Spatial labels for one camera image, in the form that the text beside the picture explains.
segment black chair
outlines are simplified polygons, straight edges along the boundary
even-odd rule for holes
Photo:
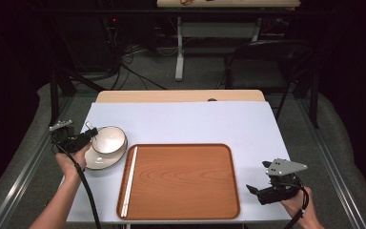
[[[275,113],[278,119],[292,84],[308,73],[312,49],[302,40],[254,41],[225,56],[225,89],[258,89],[281,93]]]

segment white tabletop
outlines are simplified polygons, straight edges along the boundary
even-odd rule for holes
[[[299,0],[193,0],[191,4],[183,6],[180,0],[157,0],[159,8],[292,8],[299,7]]]
[[[236,219],[213,222],[249,223],[290,219],[280,203],[261,205],[246,184],[270,187],[262,161],[289,159],[269,103],[214,101],[171,103],[92,103],[86,121],[95,127],[117,126],[129,147],[144,143],[224,143],[233,154],[240,201]],[[209,221],[125,221],[115,213],[125,156],[104,170],[85,172],[100,221],[106,223],[207,223]],[[94,221],[83,185],[68,221]]]

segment white plate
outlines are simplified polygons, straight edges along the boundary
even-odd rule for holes
[[[112,154],[100,154],[97,153],[93,147],[91,146],[90,149],[85,153],[85,159],[86,159],[86,168],[92,169],[92,170],[100,170],[105,169],[113,164],[115,164],[117,161],[123,157],[127,150],[127,139],[123,146],[123,150],[119,151],[119,153],[112,153]]]

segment brown tray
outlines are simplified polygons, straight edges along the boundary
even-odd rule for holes
[[[234,219],[240,211],[231,149],[224,144],[138,144],[130,148],[116,214],[121,218],[138,146],[130,220]]]

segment human arm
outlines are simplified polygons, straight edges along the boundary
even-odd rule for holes
[[[91,144],[89,143],[80,151],[72,154],[72,157],[82,170],[86,167],[85,153],[90,147]],[[56,154],[55,157],[64,173],[64,181],[50,203],[31,225],[30,229],[65,228],[68,214],[70,213],[73,200],[81,183],[76,168],[68,156],[65,154]]]
[[[304,188],[309,195],[309,204],[305,210],[305,213],[303,214],[302,218],[298,220],[297,224],[301,228],[322,229],[324,227],[322,226],[322,224],[320,224],[316,215],[312,190],[309,187]],[[304,199],[304,193],[301,190],[299,190],[295,197],[287,200],[282,200],[281,204],[287,210],[288,214],[293,218],[295,214],[299,211],[299,209],[301,209],[303,199]]]

